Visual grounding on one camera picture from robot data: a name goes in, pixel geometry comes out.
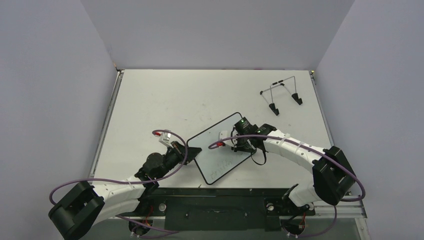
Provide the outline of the small black-framed whiteboard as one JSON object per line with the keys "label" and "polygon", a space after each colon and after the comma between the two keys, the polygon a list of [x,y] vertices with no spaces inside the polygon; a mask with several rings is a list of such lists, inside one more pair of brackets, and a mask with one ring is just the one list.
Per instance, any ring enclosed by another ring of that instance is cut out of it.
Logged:
{"label": "small black-framed whiteboard", "polygon": [[241,113],[235,112],[188,139],[189,147],[202,148],[194,161],[207,185],[214,184],[252,155],[248,152],[234,152],[230,141],[225,146],[209,149],[209,145],[219,140],[219,132],[227,130],[230,134],[236,134],[232,132],[233,126],[241,119]]}

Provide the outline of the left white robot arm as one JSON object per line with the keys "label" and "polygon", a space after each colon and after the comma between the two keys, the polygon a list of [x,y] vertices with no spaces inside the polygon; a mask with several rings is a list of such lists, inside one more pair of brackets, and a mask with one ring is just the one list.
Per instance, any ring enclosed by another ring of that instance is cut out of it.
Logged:
{"label": "left white robot arm", "polygon": [[94,185],[82,180],[54,204],[48,217],[65,240],[79,240],[92,226],[116,215],[143,215],[149,210],[149,201],[144,196],[159,187],[157,180],[177,165],[187,165],[201,151],[200,147],[185,147],[173,141],[166,153],[149,154],[131,177],[113,183],[100,180]]}

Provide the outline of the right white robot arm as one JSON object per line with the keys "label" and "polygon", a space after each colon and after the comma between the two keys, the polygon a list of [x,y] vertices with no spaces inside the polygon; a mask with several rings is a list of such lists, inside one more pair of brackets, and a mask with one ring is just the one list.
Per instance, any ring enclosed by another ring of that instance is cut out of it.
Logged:
{"label": "right white robot arm", "polygon": [[295,184],[282,199],[282,207],[289,214],[317,201],[336,206],[355,183],[356,175],[346,155],[336,146],[313,146],[269,124],[252,125],[245,117],[234,124],[234,129],[239,135],[233,140],[237,149],[279,155],[312,174],[310,180]]}

